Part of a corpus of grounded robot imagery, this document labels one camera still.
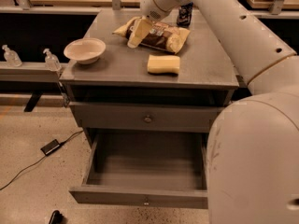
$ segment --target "black cable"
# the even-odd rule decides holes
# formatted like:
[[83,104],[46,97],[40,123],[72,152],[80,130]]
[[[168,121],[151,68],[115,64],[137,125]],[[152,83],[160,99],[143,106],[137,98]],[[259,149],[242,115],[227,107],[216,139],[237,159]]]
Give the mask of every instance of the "black cable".
[[[67,143],[68,141],[70,141],[72,138],[74,138],[75,135],[79,135],[79,134],[82,133],[82,132],[83,132],[83,131],[79,131],[79,132],[73,133],[70,137],[68,137],[66,140],[64,140],[62,143],[60,143],[60,146],[64,145],[65,143]],[[0,188],[0,190],[3,190],[3,189],[5,189],[6,187],[8,187],[14,180],[16,180],[16,178],[17,178],[22,172],[24,172],[25,170],[27,170],[28,168],[30,168],[30,167],[32,167],[32,166],[37,165],[39,162],[41,162],[42,160],[44,160],[44,159],[47,158],[47,157],[48,157],[48,156],[45,155],[45,156],[44,156],[43,158],[41,158],[39,161],[37,161],[37,162],[35,162],[35,163],[33,163],[33,164],[31,164],[31,165],[25,167],[24,169],[20,170],[20,171],[18,172],[18,174],[15,175],[15,177],[12,178],[12,179],[10,180],[10,182],[8,182],[6,185],[4,185],[2,188]]]

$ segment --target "white bottle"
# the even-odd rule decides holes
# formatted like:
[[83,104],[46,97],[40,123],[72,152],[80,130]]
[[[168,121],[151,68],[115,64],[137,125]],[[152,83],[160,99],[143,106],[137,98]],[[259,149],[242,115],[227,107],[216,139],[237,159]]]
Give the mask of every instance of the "white bottle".
[[44,54],[46,54],[45,62],[48,69],[50,71],[60,71],[62,66],[59,63],[57,56],[52,54],[49,49],[44,49]]
[[7,45],[3,45],[2,49],[5,51],[4,58],[7,60],[8,64],[12,66],[21,66],[21,59],[16,51],[9,49]]

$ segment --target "floor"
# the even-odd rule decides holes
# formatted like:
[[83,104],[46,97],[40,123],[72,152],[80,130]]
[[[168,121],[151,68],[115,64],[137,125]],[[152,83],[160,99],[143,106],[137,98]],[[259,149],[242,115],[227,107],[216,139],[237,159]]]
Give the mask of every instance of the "floor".
[[[61,97],[42,96],[33,112],[24,113],[29,98],[0,95],[0,188],[40,160],[40,149],[48,142],[64,141],[80,131]],[[208,224],[208,212],[201,209],[78,204],[68,189],[81,184],[89,154],[82,133],[19,175],[0,190],[1,223],[47,224],[52,212],[59,210],[68,224]]]

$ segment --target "power cord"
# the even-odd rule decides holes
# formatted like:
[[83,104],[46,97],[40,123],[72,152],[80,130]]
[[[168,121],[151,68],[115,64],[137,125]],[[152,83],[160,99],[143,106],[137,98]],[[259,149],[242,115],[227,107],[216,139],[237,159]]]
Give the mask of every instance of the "power cord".
[[58,141],[56,139],[54,139],[53,141],[51,141],[50,143],[48,143],[47,145],[43,146],[41,148],[41,150],[43,151],[43,153],[45,154],[45,156],[43,158],[41,158],[39,161],[25,167],[24,169],[20,170],[14,178],[12,178],[6,185],[4,185],[2,188],[0,188],[0,190],[5,189],[6,187],[8,187],[14,180],[16,180],[16,178],[25,170],[27,170],[28,168],[37,165],[38,163],[40,163],[41,161],[43,161],[45,158],[47,158],[50,154],[52,154],[53,152],[55,152],[56,150],[58,150],[60,147],[62,147],[65,143],[67,143],[68,141],[70,141],[71,139],[73,139],[74,137],[78,136],[80,133],[82,133],[83,131],[79,131],[76,133],[73,133],[71,136],[69,136],[66,140],[64,140],[61,143],[58,143]]

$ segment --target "gray countertop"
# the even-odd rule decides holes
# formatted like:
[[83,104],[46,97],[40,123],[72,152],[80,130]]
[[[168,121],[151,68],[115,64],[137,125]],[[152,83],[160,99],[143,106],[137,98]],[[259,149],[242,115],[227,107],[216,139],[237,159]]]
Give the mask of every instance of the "gray countertop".
[[[178,11],[174,10],[163,21],[175,25],[177,15]],[[107,45],[106,51],[92,64],[70,61],[61,76],[61,81],[81,85],[161,88],[236,89],[238,87],[230,58],[198,10],[192,13],[192,24],[189,27],[191,32],[184,47],[177,54],[180,57],[180,71],[177,76],[149,74],[147,72],[149,55],[157,50],[143,46],[130,49],[126,45],[126,38],[112,34],[134,16],[140,16],[139,9],[101,10],[85,36],[103,40]]]

